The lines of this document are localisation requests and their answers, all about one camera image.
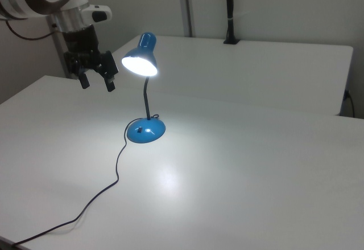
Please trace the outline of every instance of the lamp base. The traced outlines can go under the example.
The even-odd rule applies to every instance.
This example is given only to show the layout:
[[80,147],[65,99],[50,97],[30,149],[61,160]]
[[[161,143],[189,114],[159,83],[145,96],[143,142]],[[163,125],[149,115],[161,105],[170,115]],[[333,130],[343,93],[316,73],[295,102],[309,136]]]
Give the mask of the lamp base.
[[143,118],[132,123],[126,135],[131,142],[145,144],[157,140],[165,131],[166,126],[159,119]]

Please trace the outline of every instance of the white table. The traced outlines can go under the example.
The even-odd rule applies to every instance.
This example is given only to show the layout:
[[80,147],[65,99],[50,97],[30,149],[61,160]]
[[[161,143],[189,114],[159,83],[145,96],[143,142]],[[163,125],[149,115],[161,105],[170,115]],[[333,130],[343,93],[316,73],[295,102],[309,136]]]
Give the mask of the white table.
[[[107,93],[44,77],[0,105],[0,236],[73,219],[115,179],[124,127],[144,116],[142,85],[123,89],[118,78]],[[362,120],[149,97],[165,135],[129,143],[120,183],[75,228],[24,247],[364,249]]]
[[[122,86],[143,78],[120,65],[139,36],[115,53]],[[328,115],[340,112],[353,48],[157,36],[160,74],[149,89],[168,94]]]

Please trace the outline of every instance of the lamp neck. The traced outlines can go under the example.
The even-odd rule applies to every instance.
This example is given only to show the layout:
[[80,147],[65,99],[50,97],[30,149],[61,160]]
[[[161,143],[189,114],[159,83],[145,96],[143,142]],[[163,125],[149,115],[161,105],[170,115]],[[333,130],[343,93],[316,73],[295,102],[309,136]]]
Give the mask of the lamp neck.
[[146,105],[146,112],[147,112],[147,119],[150,120],[150,111],[149,111],[149,103],[148,103],[148,96],[147,96],[147,86],[149,82],[149,76],[147,76],[146,81],[144,83],[144,103]]

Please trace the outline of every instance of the lamp shade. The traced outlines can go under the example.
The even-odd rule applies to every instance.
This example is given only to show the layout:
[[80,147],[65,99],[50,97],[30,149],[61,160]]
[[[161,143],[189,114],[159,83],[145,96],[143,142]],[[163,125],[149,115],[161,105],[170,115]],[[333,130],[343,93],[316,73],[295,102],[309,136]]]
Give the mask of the lamp shade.
[[157,38],[151,32],[145,32],[139,40],[138,46],[129,51],[121,60],[121,63],[129,71],[143,76],[154,76],[157,74],[157,61],[153,50]]

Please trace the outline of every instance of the white wall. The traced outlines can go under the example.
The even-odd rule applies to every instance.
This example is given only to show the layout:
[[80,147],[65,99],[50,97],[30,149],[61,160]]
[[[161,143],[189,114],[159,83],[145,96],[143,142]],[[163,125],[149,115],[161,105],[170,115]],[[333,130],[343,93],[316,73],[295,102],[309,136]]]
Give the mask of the white wall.
[[[10,21],[12,28],[26,37],[49,33],[44,18]],[[0,103],[44,75],[64,77],[60,59],[51,37],[39,41],[19,39],[0,21]]]
[[[235,33],[245,40],[354,47],[348,87],[357,117],[364,118],[363,3],[364,0],[234,0]],[[192,0],[192,9],[197,37],[225,38],[226,0]],[[349,102],[345,103],[344,113],[351,116]]]
[[107,5],[110,22],[95,25],[100,50],[111,52],[145,31],[156,35],[184,36],[180,0],[89,0]]

